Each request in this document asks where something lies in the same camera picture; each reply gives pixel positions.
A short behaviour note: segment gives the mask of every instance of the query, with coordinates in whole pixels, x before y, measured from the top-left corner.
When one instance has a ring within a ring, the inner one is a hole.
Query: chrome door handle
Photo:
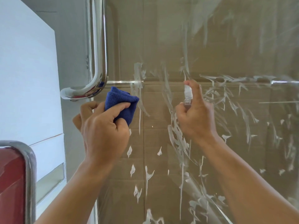
[[[106,0],[87,0],[89,72],[94,75],[86,86],[64,88],[67,100],[91,98],[101,92],[108,80]]]

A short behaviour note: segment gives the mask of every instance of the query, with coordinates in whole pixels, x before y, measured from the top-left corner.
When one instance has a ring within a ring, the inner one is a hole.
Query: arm
[[[73,122],[84,139],[86,157],[78,170],[35,224],[86,224],[103,181],[129,141],[124,119],[113,120],[129,103],[104,112],[104,103],[88,102]]]
[[[204,101],[201,87],[195,81],[185,84],[192,88],[193,101],[188,111],[183,104],[176,107],[181,129],[215,168],[237,223],[298,224],[299,212],[218,136],[214,107]]]

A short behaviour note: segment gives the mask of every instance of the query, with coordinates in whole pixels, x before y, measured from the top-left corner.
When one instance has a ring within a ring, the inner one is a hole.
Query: left hand
[[[122,118],[115,123],[113,121],[129,106],[130,103],[125,102],[104,111],[104,102],[91,101],[83,104],[80,114],[73,118],[73,123],[83,136],[86,152],[84,162],[94,170],[104,170],[108,174],[127,147],[128,124]]]

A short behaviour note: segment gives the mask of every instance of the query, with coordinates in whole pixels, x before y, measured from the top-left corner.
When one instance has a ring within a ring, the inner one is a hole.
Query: metal frame
[[[12,147],[18,150],[25,160],[25,224],[35,222],[36,158],[32,149],[18,141],[0,141],[0,147]]]
[[[86,86],[62,89],[63,99],[92,98],[104,89],[108,80],[106,0],[87,0],[87,25],[89,71],[94,77]]]

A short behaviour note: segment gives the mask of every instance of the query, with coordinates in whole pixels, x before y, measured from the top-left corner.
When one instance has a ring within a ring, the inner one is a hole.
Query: finger
[[[176,116],[178,117],[178,121],[183,120],[186,117],[187,109],[185,108],[183,102],[176,106]]]
[[[188,85],[192,89],[192,104],[198,105],[203,104],[204,98],[202,97],[202,87],[194,80],[187,80],[184,82],[185,85]]]
[[[125,130],[129,132],[129,126],[123,118],[119,118],[118,120],[116,120],[115,125],[118,130]]]
[[[105,111],[105,102],[101,102],[98,107],[94,110],[94,115],[100,115]]]
[[[108,109],[105,114],[106,117],[109,121],[113,122],[113,120],[118,117],[119,113],[124,110],[125,108],[130,107],[131,103],[124,102],[124,103],[119,103],[110,109]]]
[[[99,105],[96,101],[87,102],[80,107],[81,120],[85,122],[91,115],[92,110]]]
[[[73,118],[73,123],[74,123],[75,127],[76,127],[78,130],[81,130],[82,120],[81,120],[81,116],[80,116],[80,114],[76,115],[76,116]]]

